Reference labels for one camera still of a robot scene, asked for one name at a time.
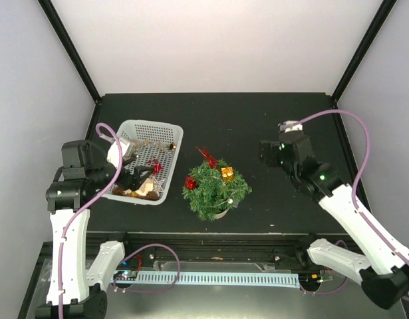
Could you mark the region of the white plastic perforated basket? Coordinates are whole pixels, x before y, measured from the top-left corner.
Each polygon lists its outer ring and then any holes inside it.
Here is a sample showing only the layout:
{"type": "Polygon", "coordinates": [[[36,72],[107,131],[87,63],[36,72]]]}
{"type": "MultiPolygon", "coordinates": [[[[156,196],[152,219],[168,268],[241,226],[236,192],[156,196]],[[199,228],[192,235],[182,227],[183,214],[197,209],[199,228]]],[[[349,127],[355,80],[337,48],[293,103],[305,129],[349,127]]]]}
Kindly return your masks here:
{"type": "Polygon", "coordinates": [[[154,158],[158,159],[160,164],[162,164],[162,170],[157,174],[152,174],[149,178],[165,179],[164,192],[159,195],[159,200],[150,201],[146,200],[144,197],[128,197],[128,196],[117,196],[112,194],[112,189],[116,187],[113,185],[103,197],[114,200],[121,201],[125,203],[138,204],[138,205],[159,205],[164,202],[167,197],[168,190],[170,188],[170,183],[174,174],[174,169],[176,166],[176,161],[180,153],[180,146],[182,143],[182,138],[184,131],[180,126],[174,124],[168,124],[163,122],[153,122],[147,120],[126,120],[124,121],[118,131],[117,136],[135,140],[137,145],[144,140],[160,141],[166,144],[166,150],[163,152],[157,147],[140,147],[136,146],[136,153],[138,155],[137,160],[125,166],[130,172],[134,171],[136,166],[150,166],[152,164],[147,164],[148,160],[154,158]],[[176,144],[174,150],[170,150],[168,146],[171,143],[176,144]]]}

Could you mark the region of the gold gift ornament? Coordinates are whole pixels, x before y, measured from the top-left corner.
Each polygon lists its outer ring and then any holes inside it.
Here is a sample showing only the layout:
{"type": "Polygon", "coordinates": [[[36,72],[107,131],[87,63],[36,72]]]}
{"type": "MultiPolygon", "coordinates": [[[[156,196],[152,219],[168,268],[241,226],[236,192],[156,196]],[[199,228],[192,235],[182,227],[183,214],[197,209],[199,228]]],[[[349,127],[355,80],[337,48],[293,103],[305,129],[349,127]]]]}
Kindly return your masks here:
{"type": "Polygon", "coordinates": [[[220,169],[221,171],[221,178],[223,180],[224,183],[228,183],[234,180],[235,178],[235,174],[234,174],[234,170],[231,166],[229,167],[222,167],[220,169]]]}

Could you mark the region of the red gift box ornament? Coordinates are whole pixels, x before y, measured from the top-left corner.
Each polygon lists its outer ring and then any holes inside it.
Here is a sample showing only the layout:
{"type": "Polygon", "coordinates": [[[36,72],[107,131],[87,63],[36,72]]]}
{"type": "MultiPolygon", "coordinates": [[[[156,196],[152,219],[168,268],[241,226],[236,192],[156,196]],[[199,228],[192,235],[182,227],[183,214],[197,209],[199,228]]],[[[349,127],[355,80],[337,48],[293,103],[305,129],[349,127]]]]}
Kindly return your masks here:
{"type": "Polygon", "coordinates": [[[192,176],[187,176],[184,186],[188,190],[194,190],[198,187],[198,183],[192,176]]]}

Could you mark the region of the red star ornament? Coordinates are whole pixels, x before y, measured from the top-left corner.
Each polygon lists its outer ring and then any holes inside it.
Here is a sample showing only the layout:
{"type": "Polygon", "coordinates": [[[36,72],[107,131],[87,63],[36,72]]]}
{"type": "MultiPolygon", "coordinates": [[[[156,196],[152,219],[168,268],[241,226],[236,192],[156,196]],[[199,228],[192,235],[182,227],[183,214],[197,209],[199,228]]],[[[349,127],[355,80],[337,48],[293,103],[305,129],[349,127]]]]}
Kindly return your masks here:
{"type": "Polygon", "coordinates": [[[210,168],[219,168],[219,160],[214,158],[207,149],[199,147],[196,147],[196,149],[203,156],[204,160],[208,163],[210,168]]]}

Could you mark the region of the fairy light string white bulbs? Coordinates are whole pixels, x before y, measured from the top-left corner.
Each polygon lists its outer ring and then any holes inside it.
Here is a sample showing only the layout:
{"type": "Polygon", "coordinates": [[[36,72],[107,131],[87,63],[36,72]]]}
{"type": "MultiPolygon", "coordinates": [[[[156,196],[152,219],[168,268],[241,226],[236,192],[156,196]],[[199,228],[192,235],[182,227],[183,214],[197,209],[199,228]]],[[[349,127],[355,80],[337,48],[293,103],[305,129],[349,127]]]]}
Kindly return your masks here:
{"type": "Polygon", "coordinates": [[[232,200],[239,202],[251,192],[244,177],[234,170],[233,181],[224,183],[221,171],[211,169],[197,179],[198,187],[194,189],[194,203],[204,215],[215,215],[225,209],[230,209],[232,200]]]}

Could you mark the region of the small green christmas tree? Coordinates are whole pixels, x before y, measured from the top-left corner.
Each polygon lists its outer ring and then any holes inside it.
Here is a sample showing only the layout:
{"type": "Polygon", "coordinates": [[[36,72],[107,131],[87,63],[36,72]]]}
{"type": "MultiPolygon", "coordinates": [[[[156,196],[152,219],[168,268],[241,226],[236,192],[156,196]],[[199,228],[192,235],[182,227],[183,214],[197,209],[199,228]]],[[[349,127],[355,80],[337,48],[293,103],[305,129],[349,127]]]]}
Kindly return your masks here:
{"type": "Polygon", "coordinates": [[[224,159],[212,167],[206,160],[191,168],[182,196],[201,221],[214,221],[235,208],[252,192],[244,177],[224,159]]]}

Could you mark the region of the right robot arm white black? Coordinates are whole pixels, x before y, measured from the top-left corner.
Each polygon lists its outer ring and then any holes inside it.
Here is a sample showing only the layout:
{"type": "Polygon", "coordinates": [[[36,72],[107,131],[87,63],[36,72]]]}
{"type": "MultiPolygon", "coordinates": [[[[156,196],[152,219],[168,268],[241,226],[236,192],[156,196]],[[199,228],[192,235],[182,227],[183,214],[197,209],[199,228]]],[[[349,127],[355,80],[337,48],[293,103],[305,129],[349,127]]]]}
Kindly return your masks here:
{"type": "Polygon", "coordinates": [[[333,217],[358,245],[360,253],[309,235],[293,252],[295,263],[326,266],[359,284],[378,307],[388,310],[409,292],[409,248],[394,238],[360,202],[329,163],[317,161],[310,137],[288,130],[279,140],[261,141],[259,159],[280,167],[296,190],[333,217]]]}

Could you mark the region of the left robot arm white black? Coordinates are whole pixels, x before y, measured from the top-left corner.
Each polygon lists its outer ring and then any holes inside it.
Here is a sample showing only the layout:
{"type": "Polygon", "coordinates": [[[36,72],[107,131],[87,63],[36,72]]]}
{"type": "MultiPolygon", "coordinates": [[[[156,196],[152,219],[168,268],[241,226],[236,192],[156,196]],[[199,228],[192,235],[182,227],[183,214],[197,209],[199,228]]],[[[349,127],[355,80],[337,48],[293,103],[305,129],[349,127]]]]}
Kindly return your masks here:
{"type": "Polygon", "coordinates": [[[113,185],[134,191],[153,173],[153,168],[126,165],[137,159],[136,144],[129,139],[109,139],[106,160],[93,160],[92,143],[79,140],[63,144],[62,167],[46,192],[53,231],[51,283],[46,301],[35,310],[36,318],[104,318],[106,290],[118,265],[134,258],[134,249],[121,241],[100,246],[86,268],[86,230],[90,206],[113,185]]]}

